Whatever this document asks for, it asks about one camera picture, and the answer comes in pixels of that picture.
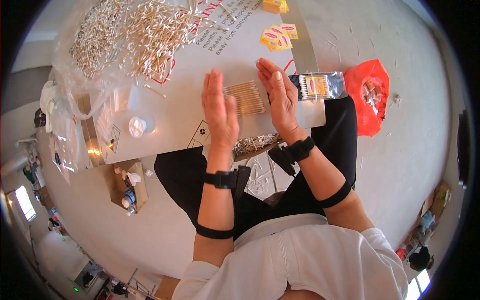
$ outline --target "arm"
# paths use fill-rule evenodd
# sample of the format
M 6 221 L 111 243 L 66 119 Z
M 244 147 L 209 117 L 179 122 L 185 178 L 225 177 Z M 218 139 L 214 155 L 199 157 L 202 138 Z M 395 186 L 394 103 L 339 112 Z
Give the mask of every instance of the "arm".
M 212 174 L 217 171 L 230 171 L 230 154 L 239 135 L 237 102 L 232 96 L 225 100 L 222 84 L 222 73 L 215 69 L 211 74 L 205 75 L 202 106 L 212 138 L 206 171 Z M 209 229 L 225 231 L 233 228 L 233 222 L 231 191 L 217 189 L 215 186 L 205 183 L 198 213 L 198 224 Z M 225 256 L 233 250 L 233 238 L 215 240 L 196 234 L 193 244 L 193 260 L 220 267 Z
M 307 133 L 297 122 L 298 90 L 280 68 L 266 59 L 257 63 L 258 77 L 270 94 L 272 123 L 288 144 L 305 140 Z M 300 169 L 318 201 L 333 196 L 345 183 L 343 174 L 314 147 L 310 156 L 299 162 Z M 361 200 L 351 190 L 340 203 L 324 210 L 328 223 L 362 232 L 374 227 Z

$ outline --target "red plastic bag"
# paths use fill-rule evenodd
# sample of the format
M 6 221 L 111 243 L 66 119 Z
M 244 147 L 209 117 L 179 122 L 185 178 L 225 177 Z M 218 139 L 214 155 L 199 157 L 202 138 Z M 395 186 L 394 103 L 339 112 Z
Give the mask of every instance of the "red plastic bag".
M 385 119 L 390 78 L 379 60 L 369 60 L 345 74 L 345 87 L 355 102 L 358 135 L 374 136 Z

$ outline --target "forearm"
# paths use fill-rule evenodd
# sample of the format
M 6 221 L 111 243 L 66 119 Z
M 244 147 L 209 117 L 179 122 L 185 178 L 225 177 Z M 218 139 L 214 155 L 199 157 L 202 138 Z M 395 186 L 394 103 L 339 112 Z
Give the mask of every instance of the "forearm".
M 207 173 L 230 171 L 230 152 L 211 149 L 208 154 Z M 198 213 L 198 224 L 213 230 L 231 230 L 234 212 L 232 193 L 205 183 Z
M 230 151 L 210 149 L 207 173 L 230 170 Z M 213 230 L 232 230 L 234 211 L 232 194 L 229 189 L 217 189 L 204 184 L 202 201 L 198 213 L 198 224 Z M 193 260 L 204 261 L 220 267 L 225 257 L 233 252 L 233 238 L 215 240 L 197 234 L 193 244 Z
M 288 135 L 284 140 L 288 145 L 291 145 L 306 138 L 307 133 L 305 130 L 299 129 L 295 133 Z M 345 183 L 343 174 L 317 147 L 310 151 L 308 158 L 298 162 L 298 164 L 310 190 L 318 201 L 333 196 Z M 365 214 L 360 198 L 353 190 L 340 203 L 326 208 L 324 211 L 328 223 L 331 225 L 353 229 L 358 232 L 374 227 Z

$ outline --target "cardboard sheet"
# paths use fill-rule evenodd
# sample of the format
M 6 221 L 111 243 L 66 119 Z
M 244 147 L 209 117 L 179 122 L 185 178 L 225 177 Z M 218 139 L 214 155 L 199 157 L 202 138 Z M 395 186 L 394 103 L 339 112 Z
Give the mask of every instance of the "cardboard sheet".
M 186 1 L 174 2 L 186 5 Z M 105 163 L 210 144 L 200 94 L 204 74 L 212 68 L 223 72 L 224 86 L 255 80 L 264 100 L 266 113 L 239 118 L 239 138 L 276 132 L 271 122 L 266 90 L 257 77 L 255 64 L 260 57 L 265 57 L 284 68 L 288 75 L 296 72 L 291 50 L 271 53 L 258 42 L 264 28 L 282 23 L 282 19 L 278 14 L 263 11 L 261 0 L 223 1 L 223 5 L 235 16 L 233 21 L 217 3 L 212 1 L 208 6 L 199 5 L 199 10 L 204 17 L 216 20 L 218 26 L 229 28 L 229 31 L 208 28 L 194 43 L 179 49 L 174 56 L 170 81 L 163 85 L 139 77 L 138 86 L 133 85 L 119 93 L 128 97 L 128 109 L 115 117 L 112 130 L 115 145 L 110 149 L 101 143 Z M 147 82 L 167 98 L 143 87 Z M 98 116 L 99 112 L 94 114 L 94 120 Z M 139 117 L 147 123 L 147 130 L 140 138 L 134 138 L 129 133 L 128 123 L 132 117 Z M 298 120 L 304 128 L 324 125 L 323 103 L 300 103 Z

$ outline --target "white sleeve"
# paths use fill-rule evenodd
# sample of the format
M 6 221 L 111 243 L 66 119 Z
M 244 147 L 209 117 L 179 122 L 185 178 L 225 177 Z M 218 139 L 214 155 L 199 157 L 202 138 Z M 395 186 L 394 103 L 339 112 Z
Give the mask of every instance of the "white sleeve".
M 363 231 L 361 235 L 377 252 L 378 258 L 380 258 L 383 264 L 382 267 L 375 268 L 376 275 L 384 276 L 384 278 L 393 277 L 392 279 L 396 284 L 399 295 L 401 295 L 402 299 L 405 299 L 408 292 L 407 274 L 405 274 L 403 269 L 402 261 L 393 251 L 392 246 L 390 246 L 382 231 L 378 228 L 370 228 Z
M 219 269 L 206 262 L 191 262 L 183 272 L 182 279 L 173 292 L 172 300 L 193 299 Z

